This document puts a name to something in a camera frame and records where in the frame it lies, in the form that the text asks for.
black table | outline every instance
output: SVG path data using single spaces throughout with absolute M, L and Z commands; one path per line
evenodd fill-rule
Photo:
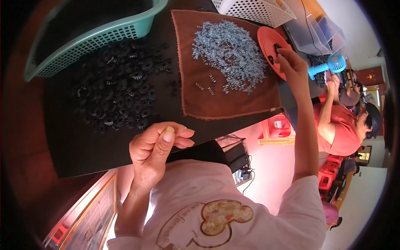
M 164 51 L 163 56 L 173 59 L 174 69 L 174 74 L 171 75 L 153 74 L 151 76 L 158 95 L 154 109 L 161 113 L 165 120 L 175 121 L 195 130 L 192 140 L 196 144 L 227 135 L 281 112 L 281 110 L 276 110 L 212 121 L 182 116 L 180 97 L 170 96 L 171 90 L 164 87 L 166 81 L 179 79 L 176 35 L 170 10 L 197 10 L 199 7 L 217 12 L 210 0 L 169 0 L 166 8 L 155 16 L 152 29 L 147 36 L 154 47 L 163 42 L 170 44 L 170 48 Z M 299 54 L 307 59 L 304 53 Z M 71 74 L 71 69 L 67 68 L 44 81 L 44 123 L 48 147 L 58 177 L 78 176 L 131 164 L 128 144 L 141 130 L 124 127 L 119 131 L 110 129 L 105 134 L 94 134 L 92 128 L 84 124 L 79 114 L 73 114 L 71 107 L 65 102 L 71 85 Z M 312 98 L 324 92 L 315 82 L 310 80 L 309 84 Z M 282 106 L 286 109 L 296 106 L 294 96 L 283 80 L 279 82 L 279 91 Z

framed picture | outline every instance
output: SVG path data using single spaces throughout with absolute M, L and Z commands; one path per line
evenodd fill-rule
M 371 151 L 372 151 L 371 145 L 361 145 L 357 150 L 359 156 L 354 158 L 357 165 L 365 167 L 368 166 L 368 164 L 370 163 Z
M 374 104 L 380 110 L 380 95 L 379 95 L 379 86 L 368 86 L 365 91 L 365 99 L 367 102 Z

door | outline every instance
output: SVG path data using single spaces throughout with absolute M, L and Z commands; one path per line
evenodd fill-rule
M 364 86 L 384 84 L 382 68 L 380 66 L 358 70 L 355 74 L 357 81 L 361 82 Z

pile of black parts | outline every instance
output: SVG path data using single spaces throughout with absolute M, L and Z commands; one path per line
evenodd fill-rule
M 162 58 L 161 49 L 146 45 L 143 39 L 109 43 L 77 62 L 74 106 L 94 132 L 122 126 L 146 129 L 157 122 L 152 111 L 157 95 L 149 76 L 172 72 L 171 62 Z
M 332 40 L 328 42 L 330 49 L 332 49 Z M 323 55 L 323 56 L 312 56 L 312 55 L 307 55 L 308 60 L 310 61 L 310 66 L 319 66 L 321 64 L 324 64 L 328 61 L 328 58 L 330 55 Z M 326 86 L 325 83 L 325 73 L 324 72 L 319 72 L 315 74 L 315 81 L 320 86 L 321 88 L 324 88 Z

white wall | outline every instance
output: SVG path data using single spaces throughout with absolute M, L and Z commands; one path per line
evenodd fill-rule
M 371 139 L 365 139 L 362 145 L 371 145 L 370 163 L 368 167 L 381 168 L 385 158 L 385 139 L 383 136 L 377 136 Z
M 354 70 L 385 64 L 383 57 L 375 57 L 381 47 L 366 16 L 354 0 L 318 2 L 329 18 L 343 30 L 347 54 Z
M 339 210 L 342 224 L 326 233 L 322 250 L 348 249 L 369 220 L 382 193 L 386 168 L 360 167 Z

